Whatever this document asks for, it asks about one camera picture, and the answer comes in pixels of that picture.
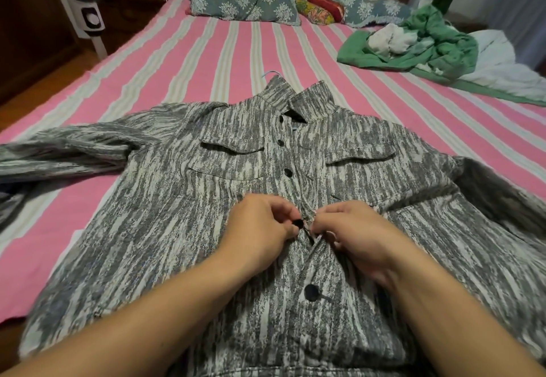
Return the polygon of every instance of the pink striped bedsheet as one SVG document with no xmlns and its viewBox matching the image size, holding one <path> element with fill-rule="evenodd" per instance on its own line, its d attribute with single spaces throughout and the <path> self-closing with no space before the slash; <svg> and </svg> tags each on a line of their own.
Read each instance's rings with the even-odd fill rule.
<svg viewBox="0 0 546 377">
<path fill-rule="evenodd" d="M 298 91 L 325 80 L 337 104 L 391 120 L 450 154 L 480 160 L 546 198 L 546 108 L 443 87 L 407 73 L 336 63 L 352 30 L 226 22 L 169 0 L 113 56 L 0 134 L 0 143 L 57 125 L 110 121 L 162 102 L 237 103 L 276 70 Z M 42 183 L 0 233 L 0 322 L 24 316 L 52 270 L 112 192 L 116 176 Z"/>
</svg>

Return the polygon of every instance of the gray patterned jacket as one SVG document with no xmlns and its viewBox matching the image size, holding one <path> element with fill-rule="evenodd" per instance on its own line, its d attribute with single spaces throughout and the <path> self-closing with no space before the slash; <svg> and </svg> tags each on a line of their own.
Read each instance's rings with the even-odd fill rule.
<svg viewBox="0 0 546 377">
<path fill-rule="evenodd" d="M 237 105 L 166 104 L 54 128 L 0 146 L 0 157 L 0 222 L 30 181 L 123 171 L 38 297 L 23 355 L 202 261 L 229 208 L 253 191 L 287 198 L 307 221 L 327 203 L 369 203 L 546 358 L 544 203 L 400 125 L 336 106 L 324 82 L 298 94 L 274 77 Z M 327 298 L 307 300 L 308 284 Z M 421 359 L 389 295 L 302 229 L 173 373 L 391 376 Z"/>
</svg>

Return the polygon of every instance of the person's left arm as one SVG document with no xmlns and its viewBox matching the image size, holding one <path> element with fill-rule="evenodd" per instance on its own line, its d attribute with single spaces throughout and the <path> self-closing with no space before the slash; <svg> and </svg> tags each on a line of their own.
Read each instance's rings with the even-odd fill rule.
<svg viewBox="0 0 546 377">
<path fill-rule="evenodd" d="M 204 262 L 156 287 L 2 377 L 159 375 L 235 292 L 267 269 L 297 235 L 296 207 L 280 197 L 249 194 L 231 210 L 218 249 Z"/>
</svg>

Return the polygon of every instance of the curtain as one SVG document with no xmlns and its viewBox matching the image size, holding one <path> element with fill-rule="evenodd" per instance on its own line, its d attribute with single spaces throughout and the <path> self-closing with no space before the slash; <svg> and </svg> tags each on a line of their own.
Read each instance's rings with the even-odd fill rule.
<svg viewBox="0 0 546 377">
<path fill-rule="evenodd" d="M 546 57 L 546 0 L 487 0 L 480 18 L 504 31 L 519 63 L 535 69 Z"/>
</svg>

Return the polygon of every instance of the jacket collar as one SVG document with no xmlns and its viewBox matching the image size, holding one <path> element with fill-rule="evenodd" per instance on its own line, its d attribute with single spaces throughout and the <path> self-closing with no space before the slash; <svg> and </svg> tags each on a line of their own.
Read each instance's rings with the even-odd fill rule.
<svg viewBox="0 0 546 377">
<path fill-rule="evenodd" d="M 258 96 L 282 113 L 296 112 L 307 123 L 326 118 L 339 108 L 324 81 L 297 93 L 283 77 L 275 76 Z"/>
</svg>

